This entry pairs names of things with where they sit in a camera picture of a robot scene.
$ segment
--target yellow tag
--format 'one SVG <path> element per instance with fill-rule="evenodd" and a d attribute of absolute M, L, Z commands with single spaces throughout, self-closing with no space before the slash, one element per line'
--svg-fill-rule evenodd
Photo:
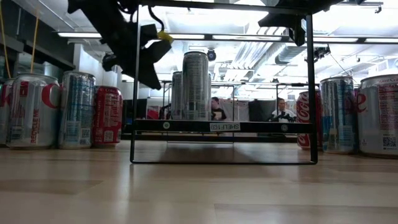
<path fill-rule="evenodd" d="M 157 33 L 157 37 L 159 39 L 162 39 L 162 40 L 168 40 L 170 42 L 170 44 L 173 43 L 173 41 L 174 41 L 173 37 L 171 37 L 170 35 L 166 34 L 164 31 L 158 32 Z"/>

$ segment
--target soda can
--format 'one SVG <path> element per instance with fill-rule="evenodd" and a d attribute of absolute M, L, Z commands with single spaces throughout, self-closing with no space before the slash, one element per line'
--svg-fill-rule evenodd
<path fill-rule="evenodd" d="M 109 86 L 96 86 L 95 90 L 93 144 L 114 147 L 122 134 L 122 94 L 118 88 Z"/>
<path fill-rule="evenodd" d="M 358 143 L 353 78 L 327 78 L 320 82 L 320 89 L 323 151 L 337 154 L 355 153 Z"/>
<path fill-rule="evenodd" d="M 172 119 L 182 119 L 182 72 L 174 72 L 172 77 Z"/>
<path fill-rule="evenodd" d="M 48 149 L 57 140 L 60 101 L 58 80 L 21 74 L 12 84 L 7 146 L 17 149 Z"/>
<path fill-rule="evenodd" d="M 321 93 L 317 90 L 315 95 L 315 105 L 317 107 L 317 148 L 322 151 L 322 103 Z M 298 123 L 309 123 L 310 122 L 310 100 L 308 91 L 299 94 L 296 102 L 296 114 Z M 297 144 L 303 150 L 310 149 L 310 135 L 309 134 L 298 134 Z"/>
<path fill-rule="evenodd" d="M 12 84 L 15 78 L 7 79 L 0 91 L 0 146 L 4 146 L 7 140 L 7 127 L 11 106 Z"/>
<path fill-rule="evenodd" d="M 357 105 L 361 152 L 398 157 L 398 75 L 362 80 Z"/>
<path fill-rule="evenodd" d="M 62 79 L 61 125 L 58 145 L 61 149 L 88 149 L 94 117 L 94 75 L 65 72 Z"/>
<path fill-rule="evenodd" d="M 183 118 L 208 121 L 211 117 L 208 58 L 204 52 L 187 52 L 182 68 Z"/>

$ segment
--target shelf label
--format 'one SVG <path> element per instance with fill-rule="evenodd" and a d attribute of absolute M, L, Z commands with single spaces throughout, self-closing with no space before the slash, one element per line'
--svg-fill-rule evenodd
<path fill-rule="evenodd" d="M 214 132 L 229 132 L 229 131 L 240 131 L 241 123 L 234 122 L 218 122 L 210 123 L 210 131 Z"/>

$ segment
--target person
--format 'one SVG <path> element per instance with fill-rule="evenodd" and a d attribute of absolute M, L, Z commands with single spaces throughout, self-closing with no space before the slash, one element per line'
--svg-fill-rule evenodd
<path fill-rule="evenodd" d="M 220 100 L 217 97 L 211 98 L 211 120 L 224 121 L 226 115 L 223 109 L 220 108 Z"/>
<path fill-rule="evenodd" d="M 279 110 L 278 115 L 276 114 L 276 110 L 274 112 L 272 112 L 273 118 L 276 118 L 279 115 L 281 115 L 283 117 L 286 117 L 287 115 L 289 115 L 291 119 L 296 117 L 296 114 L 293 111 L 286 109 L 285 100 L 282 98 L 278 98 L 278 110 Z M 289 120 L 285 119 L 285 118 L 279 118 L 279 122 L 288 123 Z"/>

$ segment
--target wooden floor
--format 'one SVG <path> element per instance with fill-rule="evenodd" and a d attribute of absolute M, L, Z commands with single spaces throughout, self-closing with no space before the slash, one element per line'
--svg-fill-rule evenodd
<path fill-rule="evenodd" d="M 308 152 L 295 144 L 211 147 L 138 142 L 136 159 L 309 159 Z M 397 220 L 396 160 L 320 154 L 316 166 L 131 165 L 129 142 L 117 149 L 0 149 L 4 224 L 396 224 Z"/>

